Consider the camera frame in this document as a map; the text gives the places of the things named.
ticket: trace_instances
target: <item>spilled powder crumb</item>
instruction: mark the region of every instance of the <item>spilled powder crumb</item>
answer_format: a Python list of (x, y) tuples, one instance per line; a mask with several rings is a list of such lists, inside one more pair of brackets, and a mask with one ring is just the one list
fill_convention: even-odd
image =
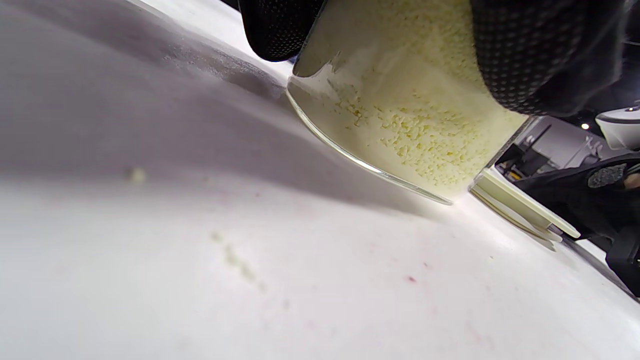
[(220, 233), (212, 233), (211, 241), (213, 241), (214, 243), (223, 243), (225, 240), (222, 238), (222, 235)]
[[(223, 237), (222, 237), (222, 235), (220, 233), (212, 233), (211, 234), (211, 241), (213, 241), (214, 243), (219, 243), (219, 244), (223, 244), (224, 243), (224, 239), (223, 239)], [(236, 250), (234, 249), (233, 245), (231, 245), (230, 243), (224, 244), (223, 252), (224, 252), (224, 256), (225, 256), (225, 261), (226, 261), (228, 266), (238, 269), (240, 275), (242, 276), (242, 278), (245, 281), (253, 283), (253, 284), (257, 283), (257, 287), (260, 290), (260, 292), (262, 292), (262, 293), (266, 292), (266, 290), (267, 290), (266, 284), (264, 284), (264, 282), (262, 282), (262, 281), (258, 281), (257, 275), (251, 269), (249, 264), (244, 262), (236, 254)]]
[(132, 184), (142, 184), (147, 180), (147, 173), (141, 167), (128, 168), (127, 180)]

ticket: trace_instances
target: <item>yellow powder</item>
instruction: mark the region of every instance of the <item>yellow powder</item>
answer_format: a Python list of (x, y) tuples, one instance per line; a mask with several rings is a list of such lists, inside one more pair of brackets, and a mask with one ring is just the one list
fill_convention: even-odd
[(449, 199), (525, 120), (484, 86), (468, 0), (329, 0), (288, 91), (349, 153)]

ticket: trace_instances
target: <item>white countertop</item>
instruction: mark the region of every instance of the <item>white countertop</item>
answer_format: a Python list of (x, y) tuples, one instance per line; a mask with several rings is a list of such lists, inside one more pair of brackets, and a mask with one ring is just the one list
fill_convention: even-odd
[(211, 1), (0, 5), (0, 359), (638, 358), (634, 299), (338, 157)]

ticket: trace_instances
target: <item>black glove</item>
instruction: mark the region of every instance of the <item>black glove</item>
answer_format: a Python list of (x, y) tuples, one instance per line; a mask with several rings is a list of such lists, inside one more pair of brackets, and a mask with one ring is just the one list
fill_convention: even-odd
[[(620, 76), (631, 0), (470, 2), (479, 70), (509, 110), (572, 115)], [(297, 55), (322, 3), (239, 0), (252, 49), (268, 61)]]

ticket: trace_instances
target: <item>pink stain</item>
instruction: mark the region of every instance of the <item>pink stain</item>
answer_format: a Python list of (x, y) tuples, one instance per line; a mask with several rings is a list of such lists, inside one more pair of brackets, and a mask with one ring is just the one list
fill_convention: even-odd
[(495, 341), (493, 340), (493, 338), (491, 336), (487, 336), (486, 337), (486, 342), (487, 342), (487, 344), (489, 344), (489, 348), (491, 350), (495, 350)]
[(476, 328), (474, 327), (474, 325), (471, 323), (471, 321), (470, 321), (470, 320), (467, 320), (467, 322), (466, 322), (466, 326), (467, 326), (467, 332), (468, 332), (469, 334), (471, 334), (471, 336), (473, 336), (473, 338), (474, 338), (477, 342), (481, 343), (481, 342), (482, 342), (482, 340), (483, 340), (483, 339), (482, 339), (482, 335), (480, 335), (480, 333), (478, 333), (478, 331), (476, 330)]

